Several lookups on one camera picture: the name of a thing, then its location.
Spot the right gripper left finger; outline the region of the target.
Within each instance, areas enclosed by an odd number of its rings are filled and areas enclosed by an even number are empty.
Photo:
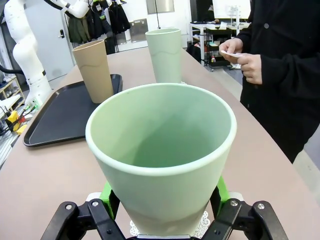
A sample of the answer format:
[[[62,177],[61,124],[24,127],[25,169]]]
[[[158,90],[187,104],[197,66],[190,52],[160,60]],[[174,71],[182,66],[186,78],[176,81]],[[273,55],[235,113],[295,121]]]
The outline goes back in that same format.
[[[102,240],[124,240],[115,222],[120,200],[106,183],[99,197],[78,206],[62,202],[44,231],[45,240],[81,240],[88,231],[96,230]]]

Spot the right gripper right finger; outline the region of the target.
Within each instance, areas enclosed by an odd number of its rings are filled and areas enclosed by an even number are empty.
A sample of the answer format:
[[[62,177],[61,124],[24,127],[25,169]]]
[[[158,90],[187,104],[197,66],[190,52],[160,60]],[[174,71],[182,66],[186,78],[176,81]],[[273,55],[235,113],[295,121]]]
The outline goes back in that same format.
[[[205,240],[228,240],[232,231],[241,231],[248,240],[287,240],[288,236],[273,207],[261,200],[253,205],[231,197],[221,177],[210,204],[214,221],[208,227]]]

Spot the person's left hand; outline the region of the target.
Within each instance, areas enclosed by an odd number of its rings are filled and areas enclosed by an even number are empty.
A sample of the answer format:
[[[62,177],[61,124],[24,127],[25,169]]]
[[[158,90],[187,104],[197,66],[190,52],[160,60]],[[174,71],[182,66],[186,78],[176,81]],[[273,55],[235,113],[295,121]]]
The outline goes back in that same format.
[[[243,53],[238,58],[237,63],[248,83],[261,85],[262,80],[262,61],[260,54]]]

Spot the person's right hand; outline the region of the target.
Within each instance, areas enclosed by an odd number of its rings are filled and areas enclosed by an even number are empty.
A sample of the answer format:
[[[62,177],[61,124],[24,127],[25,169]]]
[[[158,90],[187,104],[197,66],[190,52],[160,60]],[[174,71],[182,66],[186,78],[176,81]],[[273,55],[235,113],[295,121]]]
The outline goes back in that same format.
[[[242,50],[243,50],[243,42],[241,39],[238,39],[238,38],[228,39],[219,45],[220,55],[223,56],[225,60],[233,64],[237,63],[238,59],[236,57],[223,53],[223,51],[229,54],[235,54],[235,53],[241,53]]]

